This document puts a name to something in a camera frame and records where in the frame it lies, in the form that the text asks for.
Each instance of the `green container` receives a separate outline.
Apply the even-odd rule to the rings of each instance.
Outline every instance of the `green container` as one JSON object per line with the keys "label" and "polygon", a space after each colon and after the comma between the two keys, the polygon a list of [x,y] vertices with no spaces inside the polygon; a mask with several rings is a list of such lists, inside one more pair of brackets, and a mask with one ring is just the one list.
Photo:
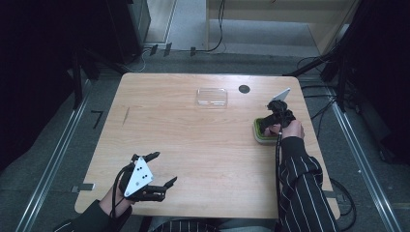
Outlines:
{"label": "green container", "polygon": [[262,118],[257,118],[253,121],[253,134],[260,144],[268,144],[268,145],[275,145],[278,139],[277,135],[265,136],[263,133],[260,132],[259,122],[263,120]]}

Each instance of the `robotic hand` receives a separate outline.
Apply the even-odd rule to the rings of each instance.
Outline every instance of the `robotic hand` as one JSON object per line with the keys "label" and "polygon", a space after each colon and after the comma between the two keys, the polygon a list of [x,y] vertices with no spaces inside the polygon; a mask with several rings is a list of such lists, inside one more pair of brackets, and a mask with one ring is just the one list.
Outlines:
{"label": "robotic hand", "polygon": [[273,100],[268,104],[268,109],[272,110],[273,114],[259,121],[260,132],[263,133],[271,125],[280,124],[283,128],[289,126],[290,122],[295,120],[293,112],[287,109],[285,101]]}
{"label": "robotic hand", "polygon": [[166,191],[171,188],[177,177],[174,177],[163,187],[149,186],[148,184],[154,180],[154,176],[150,171],[147,162],[157,158],[159,152],[149,154],[147,156],[133,155],[129,165],[122,169],[123,177],[119,185],[120,191],[124,197],[130,201],[163,201]]}

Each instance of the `clear plastic container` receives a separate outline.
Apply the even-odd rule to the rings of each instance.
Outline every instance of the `clear plastic container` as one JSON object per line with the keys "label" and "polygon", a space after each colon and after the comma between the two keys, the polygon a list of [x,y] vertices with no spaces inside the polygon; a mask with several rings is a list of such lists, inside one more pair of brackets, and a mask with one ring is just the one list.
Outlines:
{"label": "clear plastic container", "polygon": [[226,108],[228,92],[222,88],[199,88],[196,92],[196,104],[204,108]]}

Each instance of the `black cabinet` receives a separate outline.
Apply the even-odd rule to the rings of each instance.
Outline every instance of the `black cabinet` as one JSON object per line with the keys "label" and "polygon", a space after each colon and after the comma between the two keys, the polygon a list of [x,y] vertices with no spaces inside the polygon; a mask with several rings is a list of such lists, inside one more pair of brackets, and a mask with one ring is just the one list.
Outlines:
{"label": "black cabinet", "polygon": [[366,98],[364,117],[388,161],[410,163],[410,3],[372,1],[348,47],[350,81]]}

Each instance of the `black device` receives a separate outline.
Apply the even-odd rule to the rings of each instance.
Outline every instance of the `black device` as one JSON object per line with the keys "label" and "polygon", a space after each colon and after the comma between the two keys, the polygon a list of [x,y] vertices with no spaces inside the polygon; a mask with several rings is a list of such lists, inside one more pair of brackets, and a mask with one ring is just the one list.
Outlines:
{"label": "black device", "polygon": [[280,124],[282,128],[286,128],[292,120],[296,119],[293,116],[293,112],[287,109],[285,101],[270,101],[267,107],[269,110],[272,110],[272,114],[259,120],[259,130],[261,133],[271,125]]}

